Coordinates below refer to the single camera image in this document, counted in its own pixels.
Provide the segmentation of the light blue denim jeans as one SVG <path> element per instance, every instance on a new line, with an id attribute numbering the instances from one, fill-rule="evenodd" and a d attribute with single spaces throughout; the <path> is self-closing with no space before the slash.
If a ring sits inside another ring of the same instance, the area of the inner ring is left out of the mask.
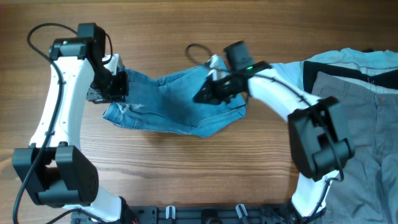
<path id="1" fill-rule="evenodd" d="M 229 104 L 194 102 L 208 75 L 202 66 L 157 79 L 126 67 L 121 70 L 127 73 L 129 94 L 124 103 L 111 103 L 103 113 L 105 120 L 121 128 L 206 138 L 246 115 L 242 95 Z"/>

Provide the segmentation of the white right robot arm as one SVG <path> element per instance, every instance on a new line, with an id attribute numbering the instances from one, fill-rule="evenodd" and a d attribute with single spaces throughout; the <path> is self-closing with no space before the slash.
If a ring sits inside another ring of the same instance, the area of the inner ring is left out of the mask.
<path id="1" fill-rule="evenodd" d="M 221 68 L 211 50 L 197 45 L 210 56 L 207 62 L 195 60 L 190 49 L 186 57 L 208 70 L 208 76 L 194 96 L 196 103 L 230 103 L 245 92 L 273 109 L 289 130 L 290 153 L 299 171 L 297 188 L 288 212 L 291 223 L 309 223 L 326 210 L 326 196 L 333 182 L 345 178 L 343 168 L 354 156 L 354 146 L 340 102 L 330 96 L 309 94 L 286 80 L 265 61 L 255 62 L 246 43 L 227 46 L 224 54 L 228 69 Z"/>

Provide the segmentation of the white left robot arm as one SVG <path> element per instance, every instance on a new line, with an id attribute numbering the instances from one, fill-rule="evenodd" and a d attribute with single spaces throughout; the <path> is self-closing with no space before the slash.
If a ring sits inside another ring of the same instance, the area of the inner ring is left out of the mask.
<path id="1" fill-rule="evenodd" d="M 80 147 L 85 103 L 123 102 L 128 94 L 119 57 L 105 54 L 109 45 L 109 35 L 94 23 L 53 42 L 44 55 L 51 81 L 40 123 L 28 147 L 14 151 L 12 165 L 20 193 L 36 205 L 82 214 L 87 223 L 137 223 L 126 201 L 100 186 L 96 167 Z"/>

